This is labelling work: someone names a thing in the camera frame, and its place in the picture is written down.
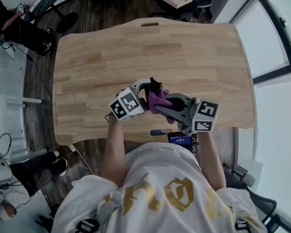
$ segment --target purple object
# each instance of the purple object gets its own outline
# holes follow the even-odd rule
[[[163,96],[168,95],[168,94],[169,94],[169,91],[165,89],[161,89],[157,94],[151,91],[149,92],[148,104],[149,104],[149,109],[153,114],[155,115],[159,114],[158,110],[155,108],[156,105],[166,107],[171,110],[174,109],[174,105],[172,102],[166,99],[162,99]],[[167,118],[167,121],[170,124],[175,123],[175,121],[170,120],[168,118]]]

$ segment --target wooden floor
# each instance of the wooden floor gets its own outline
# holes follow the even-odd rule
[[[78,22],[65,34],[55,34],[56,43],[58,40],[70,33],[86,32],[86,22],[88,17],[87,31],[97,31],[113,27],[137,18],[148,17],[155,11],[162,11],[153,0],[117,0],[122,6],[122,10],[117,10],[112,4],[110,6],[99,6],[99,14],[94,14],[91,6],[88,6],[88,0],[73,0],[59,8],[59,10],[68,14],[77,12],[79,14]],[[51,11],[38,21],[38,27],[42,29],[52,28],[56,30],[59,17]],[[198,20],[199,23],[207,23],[209,20],[206,15]],[[48,53],[45,57],[36,55],[30,51],[29,55],[37,64],[42,79],[50,93],[52,93],[53,69],[56,56],[56,48]],[[47,93],[39,78],[39,74],[32,62],[27,62],[24,96],[29,98],[42,99],[41,104],[28,104],[24,110],[25,129],[29,147],[33,151],[47,148],[48,150],[59,150],[61,155],[68,161],[68,172],[64,177],[56,178],[51,181],[42,191],[46,200],[52,209],[53,206],[60,204],[72,189],[71,182],[79,180],[85,175],[90,174],[85,163],[80,156],[71,152],[68,147],[59,146],[55,142],[54,127],[52,120],[52,99]],[[222,162],[233,164],[234,162],[234,129],[215,129],[213,132],[216,145],[219,150]],[[105,147],[105,139],[88,140],[79,142],[74,146],[79,150],[84,159],[89,164],[95,175],[100,175],[102,157]],[[137,143],[127,142],[128,148],[135,146]]]

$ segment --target black shirt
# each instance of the black shirt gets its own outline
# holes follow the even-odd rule
[[[5,34],[5,36],[10,35],[18,35],[20,34],[20,25],[18,19],[15,20],[5,31],[1,31],[5,22],[12,18],[15,15],[15,12],[8,11],[6,7],[4,7],[3,3],[0,1],[0,33]]]

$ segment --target white cable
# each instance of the white cable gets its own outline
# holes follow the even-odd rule
[[[89,167],[88,163],[84,160],[83,156],[80,154],[80,152],[76,149],[76,151],[78,152],[78,154],[81,156],[82,160],[85,162],[85,164],[87,165],[88,169],[91,171],[91,173],[93,174],[91,168]]]
[[[90,10],[90,1],[88,0],[88,13],[87,13],[87,22],[86,22],[86,32],[87,32],[87,24],[88,24],[88,19],[89,19],[89,10]]]

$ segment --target person's right arm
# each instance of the person's right arm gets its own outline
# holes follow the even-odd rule
[[[1,28],[1,31],[6,30],[17,18],[21,17],[22,15],[23,13],[21,11],[15,13],[13,17],[11,17],[5,22],[4,26]]]
[[[217,191],[226,188],[226,181],[222,164],[212,135],[208,132],[197,133],[199,152],[202,159],[202,172],[208,183]]]

